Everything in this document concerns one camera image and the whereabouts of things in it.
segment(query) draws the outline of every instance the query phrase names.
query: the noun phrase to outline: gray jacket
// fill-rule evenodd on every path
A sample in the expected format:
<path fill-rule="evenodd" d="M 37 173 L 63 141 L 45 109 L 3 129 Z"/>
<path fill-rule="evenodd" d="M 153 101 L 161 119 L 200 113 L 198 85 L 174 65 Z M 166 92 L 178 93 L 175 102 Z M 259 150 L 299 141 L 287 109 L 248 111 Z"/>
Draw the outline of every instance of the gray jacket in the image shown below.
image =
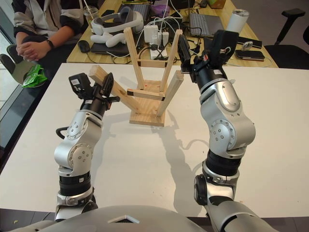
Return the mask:
<path fill-rule="evenodd" d="M 80 38 L 84 23 L 82 0 L 13 0 L 14 36 L 20 31 L 47 38 L 61 27 L 69 26 L 75 36 L 67 41 L 74 43 Z"/>

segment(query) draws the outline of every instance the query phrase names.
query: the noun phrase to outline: laptop keyboard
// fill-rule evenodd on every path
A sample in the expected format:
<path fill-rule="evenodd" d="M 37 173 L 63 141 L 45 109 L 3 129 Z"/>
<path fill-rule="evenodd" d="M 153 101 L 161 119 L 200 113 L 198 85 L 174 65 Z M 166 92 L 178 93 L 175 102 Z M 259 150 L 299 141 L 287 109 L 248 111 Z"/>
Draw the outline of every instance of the laptop keyboard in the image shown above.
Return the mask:
<path fill-rule="evenodd" d="M 199 36 L 201 33 L 201 30 L 199 28 L 202 28 L 201 36 L 209 36 L 209 30 L 208 26 L 205 20 L 205 16 L 202 14 L 190 14 L 190 27 L 196 28 L 196 29 L 190 29 L 190 32 L 192 35 Z"/>
<path fill-rule="evenodd" d="M 133 6 L 133 11 L 140 12 L 141 15 L 146 15 L 148 11 L 149 6 L 146 4 L 136 4 Z"/>

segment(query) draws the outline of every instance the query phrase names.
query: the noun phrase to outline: person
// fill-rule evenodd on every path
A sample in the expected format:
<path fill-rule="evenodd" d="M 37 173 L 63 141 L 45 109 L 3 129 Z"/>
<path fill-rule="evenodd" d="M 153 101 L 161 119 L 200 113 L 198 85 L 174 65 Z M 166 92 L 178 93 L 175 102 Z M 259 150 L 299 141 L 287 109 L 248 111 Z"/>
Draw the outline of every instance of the person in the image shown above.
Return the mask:
<path fill-rule="evenodd" d="M 18 55 L 52 79 L 81 37 L 82 0 L 13 0 L 12 7 Z"/>

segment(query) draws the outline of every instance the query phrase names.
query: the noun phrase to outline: wooden desk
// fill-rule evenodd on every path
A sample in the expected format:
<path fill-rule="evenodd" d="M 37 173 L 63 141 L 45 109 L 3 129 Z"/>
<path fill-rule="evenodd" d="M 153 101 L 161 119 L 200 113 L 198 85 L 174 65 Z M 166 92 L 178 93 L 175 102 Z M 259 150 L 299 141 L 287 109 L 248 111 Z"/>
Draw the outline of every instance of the wooden desk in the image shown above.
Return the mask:
<path fill-rule="evenodd" d="M 105 10 L 117 10 L 119 9 L 121 4 L 120 0 L 106 0 L 104 4 L 101 6 L 99 10 L 99 15 L 105 12 Z M 225 6 L 223 9 L 212 9 L 209 6 L 207 8 L 200 8 L 199 12 L 200 14 L 206 14 L 206 15 L 217 15 L 221 18 L 223 27 L 226 28 L 228 21 L 230 19 L 230 16 L 232 15 L 233 10 L 235 9 L 234 4 L 231 2 L 231 0 L 226 0 Z M 181 14 L 184 16 L 185 20 L 188 21 L 186 18 L 188 17 L 188 11 L 187 10 L 181 10 Z M 84 34 L 81 37 L 81 40 L 86 40 L 89 42 L 90 47 L 92 46 L 93 42 L 90 41 L 90 36 L 92 35 L 92 32 L 90 28 L 88 27 L 87 30 L 84 32 Z M 242 37 L 247 37 L 247 38 L 252 38 L 255 40 L 258 40 L 257 36 L 254 34 L 254 32 L 251 30 L 249 25 L 246 23 L 244 29 L 240 33 L 240 36 Z M 197 41 L 197 37 L 191 37 L 186 33 L 186 37 L 191 40 Z M 200 53 L 204 49 L 204 46 L 201 46 Z M 265 57 L 269 59 L 265 59 L 264 62 L 260 61 L 244 61 L 241 60 L 235 55 L 232 56 L 232 58 L 229 60 L 229 64 L 234 64 L 234 65 L 239 65 L 239 66 L 247 66 L 247 67 L 264 67 L 268 66 L 270 63 L 271 65 L 269 67 L 272 68 L 277 68 L 278 66 L 276 65 L 275 61 L 271 58 L 270 54 L 267 52 L 267 50 L 263 47 L 262 49 L 257 49 L 257 48 L 252 48 L 252 50 L 260 50 L 264 54 Z M 100 54 L 95 54 L 95 53 L 89 53 L 90 58 L 96 62 L 96 63 L 112 63 L 112 58 L 109 55 L 100 55 Z M 142 56 L 142 59 L 149 59 L 149 51 L 145 51 Z M 82 53 L 78 46 L 75 46 L 73 51 L 71 52 L 70 56 L 67 59 L 68 63 L 92 63 L 92 61 L 88 58 L 87 54 Z M 116 63 L 122 63 L 125 64 L 127 63 L 126 58 L 117 58 L 115 60 Z"/>

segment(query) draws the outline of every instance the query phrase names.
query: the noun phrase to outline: white table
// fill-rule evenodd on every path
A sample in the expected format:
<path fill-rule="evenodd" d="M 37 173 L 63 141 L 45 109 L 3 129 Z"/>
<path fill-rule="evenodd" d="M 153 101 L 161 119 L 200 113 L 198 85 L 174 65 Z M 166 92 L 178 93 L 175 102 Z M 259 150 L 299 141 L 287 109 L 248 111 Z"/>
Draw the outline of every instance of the white table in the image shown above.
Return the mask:
<path fill-rule="evenodd" d="M 91 64 L 62 64 L 2 174 L 0 208 L 54 211 L 59 190 L 55 129 L 70 123 L 82 101 L 70 75 L 88 73 Z M 135 88 L 131 65 L 102 64 L 125 89 Z M 177 66 L 172 67 L 171 76 Z M 163 70 L 143 68 L 147 79 Z M 256 139 L 240 166 L 236 200 L 260 217 L 309 216 L 309 71 L 225 67 L 255 123 Z M 193 199 L 193 181 L 208 151 L 209 131 L 199 112 L 199 92 L 185 80 L 166 113 L 166 126 L 129 124 L 130 110 L 113 103 L 92 163 L 99 207 L 154 205 L 185 216 L 205 214 Z"/>

